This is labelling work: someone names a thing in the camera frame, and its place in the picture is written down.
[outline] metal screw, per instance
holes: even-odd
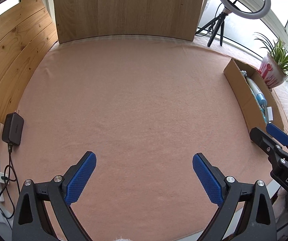
[[[233,183],[235,181],[235,178],[229,176],[226,178],[226,180],[230,183]]]
[[[60,181],[62,181],[62,176],[56,176],[56,177],[54,177],[54,181],[55,181],[55,182],[60,182]]]
[[[29,186],[30,184],[31,184],[31,180],[30,179],[25,181],[25,186]]]
[[[258,181],[257,181],[257,184],[258,184],[260,187],[264,186],[264,182],[263,182],[262,180],[258,180]]]

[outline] black tripod leg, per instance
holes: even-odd
[[[224,36],[224,21],[221,24],[221,35],[220,35],[220,45],[223,44],[223,36]]]
[[[217,21],[217,17],[210,20],[206,25],[204,25],[202,28],[200,28],[195,34],[199,34],[201,31],[206,30],[207,27],[209,27],[213,22]]]
[[[220,26],[222,25],[223,21],[224,21],[224,19],[221,19],[221,18],[218,20],[217,24],[215,25],[214,31],[212,32],[212,35],[211,35],[211,37],[210,37],[210,39],[209,39],[209,41],[207,43],[207,47],[211,46],[211,44],[212,44],[217,32],[219,31]]]

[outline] potted plant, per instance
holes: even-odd
[[[269,89],[281,85],[288,77],[288,51],[279,38],[273,43],[262,33],[256,33],[255,40],[259,40],[268,50],[263,58],[259,73]]]

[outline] cardboard box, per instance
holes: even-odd
[[[263,131],[266,131],[266,123],[263,119],[262,112],[257,104],[257,100],[252,94],[251,88],[249,87],[248,83],[240,72],[241,70],[245,70],[248,77],[250,77],[262,91],[267,101],[268,107],[272,107],[272,123],[283,131],[284,126],[280,112],[278,110],[278,106],[276,105],[276,102],[272,97],[271,92],[269,91],[260,74],[256,71],[255,68],[251,67],[250,65],[236,59],[231,59],[223,72],[229,84],[231,85],[231,88],[241,107],[249,132],[254,127],[258,127]]]

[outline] wood grain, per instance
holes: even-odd
[[[59,42],[115,34],[193,40],[203,0],[54,0]]]
[[[42,0],[25,0],[0,15],[0,41],[22,21],[45,8]]]
[[[47,9],[41,9],[13,28],[0,41],[0,81],[19,53],[51,22]]]
[[[35,69],[57,41],[56,25],[43,29],[18,55],[0,82],[0,122],[14,112]]]

